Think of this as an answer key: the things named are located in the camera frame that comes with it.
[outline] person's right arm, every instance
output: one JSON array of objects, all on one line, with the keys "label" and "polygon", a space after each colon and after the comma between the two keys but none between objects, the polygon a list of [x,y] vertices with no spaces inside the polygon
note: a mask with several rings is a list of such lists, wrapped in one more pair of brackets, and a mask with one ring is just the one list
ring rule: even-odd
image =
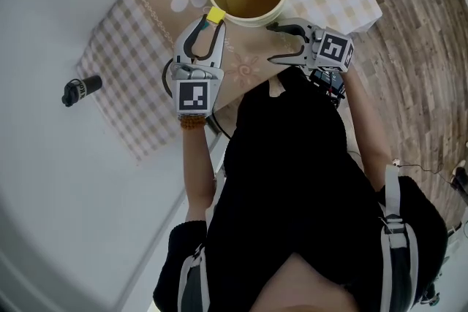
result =
[{"label": "person's right arm", "polygon": [[351,66],[342,77],[364,172],[374,190],[379,191],[385,185],[385,168],[392,164],[385,128],[355,68]]}]

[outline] wooden floor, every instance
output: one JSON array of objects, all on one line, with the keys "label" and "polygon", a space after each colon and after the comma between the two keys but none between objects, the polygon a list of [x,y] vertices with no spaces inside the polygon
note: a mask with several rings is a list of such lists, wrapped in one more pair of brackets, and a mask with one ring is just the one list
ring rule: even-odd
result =
[{"label": "wooden floor", "polygon": [[[353,35],[353,63],[376,102],[394,157],[433,171],[443,164],[441,175],[449,180],[468,154],[468,6],[465,0],[377,2],[383,16],[369,32]],[[340,112],[350,123],[346,105]],[[232,128],[229,109],[220,116]],[[418,167],[403,171],[448,226],[460,221],[465,204],[446,182]]]}]

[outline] plaid pattern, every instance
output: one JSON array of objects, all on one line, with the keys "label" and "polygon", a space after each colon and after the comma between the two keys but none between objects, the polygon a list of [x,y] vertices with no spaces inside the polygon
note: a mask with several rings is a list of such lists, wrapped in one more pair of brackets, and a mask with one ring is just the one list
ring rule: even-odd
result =
[{"label": "plaid pattern", "polygon": [[[381,15],[375,0],[288,0],[283,12],[286,18],[300,16],[344,34],[367,30]],[[78,63],[81,77],[102,78],[102,89],[93,96],[138,160],[180,131],[161,81],[172,47],[146,0],[118,0],[93,30]]]}]

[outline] orange flower print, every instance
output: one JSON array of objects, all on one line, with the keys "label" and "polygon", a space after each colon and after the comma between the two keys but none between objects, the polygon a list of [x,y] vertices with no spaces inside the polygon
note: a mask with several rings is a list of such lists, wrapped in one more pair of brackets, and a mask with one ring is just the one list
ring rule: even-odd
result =
[{"label": "orange flower print", "polygon": [[258,56],[244,56],[242,58],[238,53],[234,53],[234,56],[237,61],[231,63],[232,69],[228,69],[225,73],[232,75],[233,81],[239,82],[241,88],[260,83],[260,77],[255,74],[260,71],[260,68],[254,66],[258,61]]}]

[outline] flower center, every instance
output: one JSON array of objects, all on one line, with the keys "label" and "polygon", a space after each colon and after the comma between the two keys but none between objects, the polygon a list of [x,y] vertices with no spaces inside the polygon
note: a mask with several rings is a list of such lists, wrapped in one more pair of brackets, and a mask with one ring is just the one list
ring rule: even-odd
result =
[{"label": "flower center", "polygon": [[243,76],[250,75],[250,73],[251,73],[251,71],[252,71],[252,70],[250,69],[250,66],[244,65],[244,64],[240,65],[239,68],[238,68],[238,70],[239,70],[239,73],[240,73],[241,75],[243,75]]}]

